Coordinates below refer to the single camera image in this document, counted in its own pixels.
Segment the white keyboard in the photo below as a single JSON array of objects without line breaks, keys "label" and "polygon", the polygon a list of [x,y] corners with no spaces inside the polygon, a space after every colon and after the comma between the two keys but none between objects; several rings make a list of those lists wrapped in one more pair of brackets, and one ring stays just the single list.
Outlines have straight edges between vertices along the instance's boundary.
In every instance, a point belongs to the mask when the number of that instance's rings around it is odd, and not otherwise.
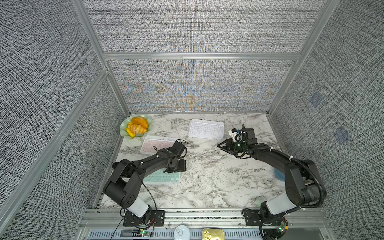
[{"label": "white keyboard", "polygon": [[224,137],[225,125],[221,122],[192,119],[189,126],[189,138],[220,140]]}]

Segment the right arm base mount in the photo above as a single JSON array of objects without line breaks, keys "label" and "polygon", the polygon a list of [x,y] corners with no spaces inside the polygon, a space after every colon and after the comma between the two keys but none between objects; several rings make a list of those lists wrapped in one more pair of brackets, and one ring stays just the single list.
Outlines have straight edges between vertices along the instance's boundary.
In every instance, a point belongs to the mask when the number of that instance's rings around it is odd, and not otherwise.
[{"label": "right arm base mount", "polygon": [[266,208],[241,211],[247,226],[258,226],[263,240],[279,240],[288,230],[288,220],[284,215],[272,215]]}]

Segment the aluminium front rail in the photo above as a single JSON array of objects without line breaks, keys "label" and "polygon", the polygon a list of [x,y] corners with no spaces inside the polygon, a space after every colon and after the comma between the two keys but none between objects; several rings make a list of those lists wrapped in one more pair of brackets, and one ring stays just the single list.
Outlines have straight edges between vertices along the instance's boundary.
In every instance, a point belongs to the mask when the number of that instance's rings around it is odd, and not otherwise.
[{"label": "aluminium front rail", "polygon": [[[165,209],[163,226],[138,230],[123,225],[118,209],[86,210],[75,236],[77,240],[172,240],[179,226],[190,230],[192,240],[200,240],[204,229],[221,229],[227,240],[259,240],[259,227],[247,226],[240,208]],[[301,210],[286,215],[288,231],[284,240],[335,240],[336,234],[322,210]]]}]

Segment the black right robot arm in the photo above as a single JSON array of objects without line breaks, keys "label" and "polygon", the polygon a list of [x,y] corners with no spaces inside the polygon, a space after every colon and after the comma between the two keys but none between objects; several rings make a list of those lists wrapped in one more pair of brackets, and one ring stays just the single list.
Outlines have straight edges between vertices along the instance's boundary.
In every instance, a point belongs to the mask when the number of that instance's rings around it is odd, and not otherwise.
[{"label": "black right robot arm", "polygon": [[285,176],[285,192],[261,204],[260,222],[269,223],[288,213],[323,205],[327,191],[313,161],[299,160],[255,140],[234,142],[228,139],[218,148],[237,159],[255,159],[272,166]]}]

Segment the gold metal tin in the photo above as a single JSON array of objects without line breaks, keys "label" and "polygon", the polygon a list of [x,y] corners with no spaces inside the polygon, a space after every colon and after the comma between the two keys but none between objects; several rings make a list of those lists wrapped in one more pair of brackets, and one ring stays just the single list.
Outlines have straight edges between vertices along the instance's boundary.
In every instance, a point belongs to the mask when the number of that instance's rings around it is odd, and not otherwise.
[{"label": "gold metal tin", "polygon": [[202,240],[225,240],[225,232],[221,229],[203,229]]}]

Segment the green leaf-shaped plate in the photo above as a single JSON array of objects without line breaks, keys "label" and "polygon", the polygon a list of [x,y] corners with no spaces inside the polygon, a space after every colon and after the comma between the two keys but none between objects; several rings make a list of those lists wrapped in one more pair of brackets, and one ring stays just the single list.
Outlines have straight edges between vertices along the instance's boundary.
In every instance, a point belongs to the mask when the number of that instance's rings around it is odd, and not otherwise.
[{"label": "green leaf-shaped plate", "polygon": [[147,115],[132,115],[120,124],[120,136],[128,138],[143,137],[151,131],[152,119]]}]

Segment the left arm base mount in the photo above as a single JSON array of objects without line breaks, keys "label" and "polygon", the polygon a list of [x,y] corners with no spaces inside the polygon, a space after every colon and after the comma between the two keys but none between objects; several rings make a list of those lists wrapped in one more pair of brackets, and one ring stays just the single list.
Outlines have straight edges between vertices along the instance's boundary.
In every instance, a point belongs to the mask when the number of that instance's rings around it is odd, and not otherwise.
[{"label": "left arm base mount", "polygon": [[146,229],[150,227],[163,227],[165,222],[164,210],[148,210],[142,217],[138,217],[130,211],[125,212],[124,227]]}]

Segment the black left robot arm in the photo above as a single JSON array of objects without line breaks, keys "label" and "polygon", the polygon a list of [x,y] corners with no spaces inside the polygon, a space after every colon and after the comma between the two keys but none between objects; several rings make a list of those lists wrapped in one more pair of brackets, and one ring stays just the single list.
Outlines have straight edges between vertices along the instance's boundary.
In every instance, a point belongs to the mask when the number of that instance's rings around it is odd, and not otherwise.
[{"label": "black left robot arm", "polygon": [[149,214],[150,206],[139,198],[145,177],[164,169],[165,173],[186,171],[185,147],[161,149],[156,154],[137,161],[123,159],[114,164],[114,171],[106,181],[103,192],[124,210],[143,218]]}]

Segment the orange bread pastry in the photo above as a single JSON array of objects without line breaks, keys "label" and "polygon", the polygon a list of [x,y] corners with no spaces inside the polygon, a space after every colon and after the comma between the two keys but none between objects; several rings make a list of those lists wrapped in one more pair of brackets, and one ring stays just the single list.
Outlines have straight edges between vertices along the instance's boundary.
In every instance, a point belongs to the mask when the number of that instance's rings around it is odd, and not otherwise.
[{"label": "orange bread pastry", "polygon": [[126,131],[130,137],[145,134],[148,131],[149,123],[143,117],[135,117],[128,123]]}]

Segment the green keyboard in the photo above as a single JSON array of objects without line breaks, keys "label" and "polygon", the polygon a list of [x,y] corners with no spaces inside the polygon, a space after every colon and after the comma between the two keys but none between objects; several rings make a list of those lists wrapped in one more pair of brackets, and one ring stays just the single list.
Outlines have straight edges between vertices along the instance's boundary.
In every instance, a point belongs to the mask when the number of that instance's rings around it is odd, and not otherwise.
[{"label": "green keyboard", "polygon": [[144,178],[143,182],[149,185],[173,185],[180,184],[180,173],[163,173],[163,171],[156,171]]}]

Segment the blue bowl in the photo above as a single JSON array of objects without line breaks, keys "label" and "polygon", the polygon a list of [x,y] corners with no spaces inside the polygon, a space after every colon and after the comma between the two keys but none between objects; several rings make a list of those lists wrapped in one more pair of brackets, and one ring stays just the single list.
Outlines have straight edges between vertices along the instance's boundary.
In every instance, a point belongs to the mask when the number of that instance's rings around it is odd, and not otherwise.
[{"label": "blue bowl", "polygon": [[274,169],[274,174],[275,174],[275,177],[282,181],[282,182],[285,182],[286,179],[285,179],[285,174],[283,174],[281,171],[277,170],[277,169]]}]

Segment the pink keyboard back left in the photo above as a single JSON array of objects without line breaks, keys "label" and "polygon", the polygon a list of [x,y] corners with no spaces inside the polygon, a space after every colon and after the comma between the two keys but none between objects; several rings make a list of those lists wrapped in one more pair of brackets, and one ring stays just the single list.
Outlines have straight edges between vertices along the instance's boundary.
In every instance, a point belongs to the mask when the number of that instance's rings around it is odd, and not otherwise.
[{"label": "pink keyboard back left", "polygon": [[144,138],[140,153],[144,155],[153,155],[157,150],[170,148],[177,138],[146,136]]}]

